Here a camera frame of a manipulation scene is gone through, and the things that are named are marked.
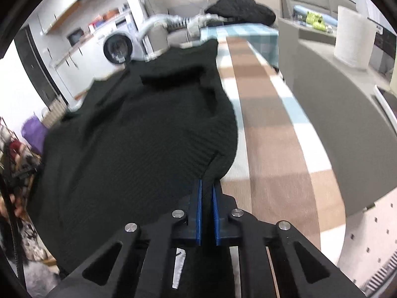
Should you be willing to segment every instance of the black clothing pile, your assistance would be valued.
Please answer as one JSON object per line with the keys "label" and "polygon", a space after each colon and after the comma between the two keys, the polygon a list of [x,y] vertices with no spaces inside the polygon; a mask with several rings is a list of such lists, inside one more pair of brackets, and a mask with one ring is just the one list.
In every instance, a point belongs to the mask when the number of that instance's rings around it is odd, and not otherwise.
{"label": "black clothing pile", "polygon": [[[28,213],[66,272],[127,223],[154,223],[182,208],[178,201],[197,179],[203,180],[203,244],[211,243],[211,185],[237,150],[217,53],[218,42],[209,40],[132,61],[94,82],[82,107],[49,131]],[[232,281],[229,292],[218,286],[223,280]],[[233,297],[230,254],[216,247],[188,251],[177,292]]]}
{"label": "black clothing pile", "polygon": [[235,23],[262,23],[272,26],[275,22],[275,13],[255,0],[218,0],[205,13],[217,14],[224,18],[233,18],[225,24]]}

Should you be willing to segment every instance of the purple bag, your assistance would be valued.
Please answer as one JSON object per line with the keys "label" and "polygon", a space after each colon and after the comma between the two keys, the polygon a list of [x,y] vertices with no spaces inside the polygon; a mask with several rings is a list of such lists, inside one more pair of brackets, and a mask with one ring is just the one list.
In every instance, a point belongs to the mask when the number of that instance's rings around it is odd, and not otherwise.
{"label": "purple bag", "polygon": [[40,122],[36,115],[29,118],[21,129],[22,136],[37,154],[43,153],[44,139],[47,132],[48,129]]}

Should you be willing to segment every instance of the black door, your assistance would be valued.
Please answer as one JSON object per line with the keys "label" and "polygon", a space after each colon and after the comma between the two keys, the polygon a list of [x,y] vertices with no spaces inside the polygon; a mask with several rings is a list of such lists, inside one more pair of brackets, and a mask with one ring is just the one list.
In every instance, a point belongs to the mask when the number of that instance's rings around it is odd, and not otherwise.
{"label": "black door", "polygon": [[14,42],[27,76],[43,102],[49,106],[58,95],[61,95],[61,92],[38,53],[29,26],[18,31]]}

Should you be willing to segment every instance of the black cable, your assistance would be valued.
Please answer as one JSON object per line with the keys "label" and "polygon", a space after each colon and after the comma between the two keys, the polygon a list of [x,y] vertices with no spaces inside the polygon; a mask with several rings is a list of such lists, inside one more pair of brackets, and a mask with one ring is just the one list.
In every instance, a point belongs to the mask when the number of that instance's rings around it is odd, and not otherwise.
{"label": "black cable", "polygon": [[12,207],[11,200],[9,198],[9,191],[7,189],[7,185],[3,179],[3,176],[0,174],[0,194],[4,199],[5,208],[7,209],[9,223],[11,226],[11,233],[12,233],[12,243],[14,246],[14,256],[15,256],[15,265],[17,267],[17,276],[19,282],[21,283],[22,287],[26,289],[26,282],[25,282],[25,274],[23,273],[23,263],[20,254],[21,246],[21,236],[18,232],[17,221],[15,218],[15,213]]}

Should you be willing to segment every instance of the metal screw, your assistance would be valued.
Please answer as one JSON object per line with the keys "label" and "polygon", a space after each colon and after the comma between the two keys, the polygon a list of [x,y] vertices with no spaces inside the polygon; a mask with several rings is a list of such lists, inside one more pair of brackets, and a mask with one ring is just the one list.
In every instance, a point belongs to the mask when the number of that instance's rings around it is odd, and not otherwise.
{"label": "metal screw", "polygon": [[232,210],[232,215],[234,217],[241,217],[244,215],[244,211],[240,208],[235,208],[234,210]]}
{"label": "metal screw", "polygon": [[135,232],[137,228],[138,228],[138,225],[136,225],[135,223],[128,223],[128,224],[124,227],[124,229],[125,229],[127,232]]}
{"label": "metal screw", "polygon": [[291,224],[287,221],[281,221],[278,223],[278,227],[284,231],[289,230],[291,228]]}
{"label": "metal screw", "polygon": [[174,212],[172,212],[172,217],[175,217],[176,219],[180,219],[185,215],[185,212],[182,211],[181,209],[176,209]]}

